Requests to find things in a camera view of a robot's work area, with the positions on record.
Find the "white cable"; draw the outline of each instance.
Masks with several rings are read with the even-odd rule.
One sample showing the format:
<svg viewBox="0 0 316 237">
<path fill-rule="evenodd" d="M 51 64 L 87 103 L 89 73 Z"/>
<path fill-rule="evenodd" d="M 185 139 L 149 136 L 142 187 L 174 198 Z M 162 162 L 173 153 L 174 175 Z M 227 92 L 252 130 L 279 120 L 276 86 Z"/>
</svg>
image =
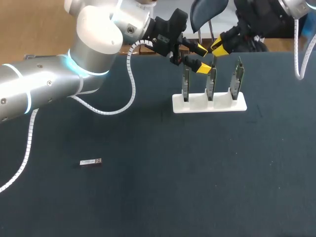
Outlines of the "white cable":
<svg viewBox="0 0 316 237">
<path fill-rule="evenodd" d="M 88 108 L 91 111 L 93 111 L 93 112 L 95 112 L 97 114 L 100 114 L 100 115 L 106 115 L 106 116 L 117 115 L 117 114 L 122 113 L 123 111 L 127 110 L 133 104 L 135 96 L 136 96 L 136 86 L 135 86 L 134 76 L 133 76 L 133 73 L 132 73 L 130 59 L 131 59 L 131 56 L 132 56 L 132 53 L 133 53 L 134 49 L 137 46 L 141 45 L 141 44 L 145 44 L 145 45 L 148 45 L 148 46 L 153 46 L 153 43 L 151 41 L 140 40 L 140 41 L 137 41 L 135 44 L 133 44 L 132 47 L 129 49 L 129 52 L 127 54 L 126 64 L 127 64 L 127 71 L 128 71 L 128 75 L 129 75 L 129 78 L 130 78 L 130 82 L 132 84 L 132 96 L 131 96 L 129 102 L 127 103 L 127 105 L 125 105 L 123 108 L 121 108 L 120 110 L 117 110 L 117 111 L 104 112 L 104 111 L 97 110 L 96 108 L 92 107 L 91 105 L 89 105 L 88 103 L 86 103 L 85 101 L 81 100 L 80 98 L 78 98 L 75 95 L 71 96 L 71 97 L 73 99 L 77 100 L 82 105 L 84 105 L 86 108 Z"/>
<path fill-rule="evenodd" d="M 23 172 L 23 170 L 24 170 L 24 168 L 29 160 L 29 155 L 30 155 L 30 151 L 31 151 L 31 144 L 32 144 L 34 121 L 35 121 L 35 117 L 36 117 L 37 112 L 38 112 L 38 109 L 33 110 L 32 115 L 31 115 L 29 134 L 28 134 L 28 142 L 26 145 L 26 151 L 25 151 L 25 155 L 24 155 L 24 159 L 22 161 L 22 164 L 21 164 L 19 170 L 15 173 L 15 175 L 5 185 L 0 187 L 0 193 L 3 192 L 4 190 L 6 190 L 10 185 L 12 185 L 13 182 L 21 175 L 21 173 Z"/>
<path fill-rule="evenodd" d="M 299 34 L 299 21 L 295 20 L 295 25 L 294 25 L 294 67 L 295 67 L 295 76 L 298 80 L 302 80 L 305 75 L 306 67 L 308 64 L 308 60 L 310 58 L 310 55 L 313 51 L 313 48 L 316 44 L 316 35 L 313 37 L 311 40 L 310 44 L 308 45 L 308 48 L 306 50 L 303 63 L 302 63 L 302 68 L 301 72 L 299 72 L 299 65 L 298 65 L 298 34 Z"/>
</svg>

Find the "white holder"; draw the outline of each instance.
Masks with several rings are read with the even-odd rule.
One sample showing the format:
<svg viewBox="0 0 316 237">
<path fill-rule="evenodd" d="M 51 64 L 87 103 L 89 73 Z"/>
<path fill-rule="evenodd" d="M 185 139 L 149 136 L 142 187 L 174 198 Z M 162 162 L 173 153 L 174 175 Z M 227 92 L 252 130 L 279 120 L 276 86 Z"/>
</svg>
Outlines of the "white holder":
<svg viewBox="0 0 316 237">
<path fill-rule="evenodd" d="M 246 111 L 247 104 L 243 93 L 238 94 L 238 99 L 233 100 L 228 92 L 214 93 L 213 101 L 208 101 L 207 93 L 190 94 L 189 101 L 184 102 L 183 94 L 172 96 L 173 112 L 184 113 L 214 113 L 214 112 L 236 112 Z"/>
</svg>

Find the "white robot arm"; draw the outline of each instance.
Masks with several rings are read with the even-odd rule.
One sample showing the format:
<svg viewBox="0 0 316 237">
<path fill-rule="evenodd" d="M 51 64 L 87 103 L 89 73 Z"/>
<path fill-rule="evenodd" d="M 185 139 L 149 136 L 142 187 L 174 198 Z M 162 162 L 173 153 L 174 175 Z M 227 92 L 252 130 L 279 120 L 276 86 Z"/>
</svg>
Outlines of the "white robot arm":
<svg viewBox="0 0 316 237">
<path fill-rule="evenodd" d="M 0 66 L 0 122 L 51 101 L 100 88 L 123 41 L 140 40 L 149 11 L 134 0 L 66 0 L 77 18 L 75 41 L 66 55 Z"/>
</svg>

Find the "dark table surface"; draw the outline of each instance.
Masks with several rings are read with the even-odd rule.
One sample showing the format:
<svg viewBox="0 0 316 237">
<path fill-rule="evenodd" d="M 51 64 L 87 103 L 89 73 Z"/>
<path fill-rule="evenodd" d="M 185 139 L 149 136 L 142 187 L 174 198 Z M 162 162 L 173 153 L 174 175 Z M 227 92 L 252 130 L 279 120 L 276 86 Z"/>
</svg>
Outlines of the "dark table surface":
<svg viewBox="0 0 316 237">
<path fill-rule="evenodd" d="M 218 61 L 226 91 L 237 55 Z M 182 114 L 182 67 L 134 56 L 136 101 L 97 115 L 73 99 L 39 110 L 29 162 L 0 194 L 0 237 L 302 237 L 316 235 L 316 67 L 293 54 L 241 54 L 248 110 Z M 126 57 L 83 96 L 112 111 L 130 97 Z M 193 76 L 192 92 L 205 77 Z M 0 184 L 24 157 L 29 116 L 0 125 Z M 102 158 L 102 167 L 78 168 Z"/>
</svg>

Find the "wooden floor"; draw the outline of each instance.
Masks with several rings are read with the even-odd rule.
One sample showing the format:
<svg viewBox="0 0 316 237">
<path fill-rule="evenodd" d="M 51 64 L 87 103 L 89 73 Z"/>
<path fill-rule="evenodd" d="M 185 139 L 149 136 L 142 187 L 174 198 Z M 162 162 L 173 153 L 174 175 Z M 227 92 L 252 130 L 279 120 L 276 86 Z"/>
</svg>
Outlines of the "wooden floor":
<svg viewBox="0 0 316 237">
<path fill-rule="evenodd" d="M 64 0 L 0 0 L 0 64 L 20 61 L 25 54 L 67 52 L 75 26 L 75 19 L 64 10 Z M 293 50 L 291 39 L 267 39 L 265 43 L 270 51 Z"/>
</svg>

